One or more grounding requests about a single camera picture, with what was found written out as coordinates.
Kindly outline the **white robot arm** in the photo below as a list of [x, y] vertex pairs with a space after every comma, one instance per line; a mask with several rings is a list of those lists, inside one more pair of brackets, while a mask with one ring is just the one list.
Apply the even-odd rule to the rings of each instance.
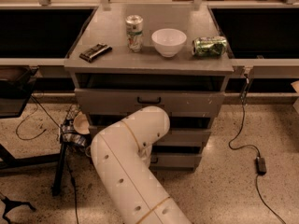
[[142, 160], [169, 128], [166, 112], [148, 106], [93, 138], [93, 165], [124, 224], [192, 224]]

